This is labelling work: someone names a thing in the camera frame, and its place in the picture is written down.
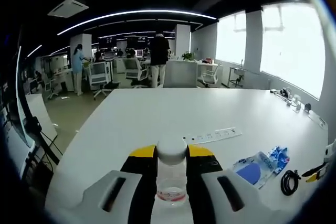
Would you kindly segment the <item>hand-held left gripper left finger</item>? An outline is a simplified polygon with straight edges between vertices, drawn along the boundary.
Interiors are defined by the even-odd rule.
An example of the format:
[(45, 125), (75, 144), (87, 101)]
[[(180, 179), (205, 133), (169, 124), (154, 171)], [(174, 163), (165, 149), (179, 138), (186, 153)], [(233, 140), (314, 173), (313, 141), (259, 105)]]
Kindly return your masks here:
[(87, 188), (83, 223), (150, 223), (156, 194), (155, 145), (131, 152), (120, 170), (112, 170)]

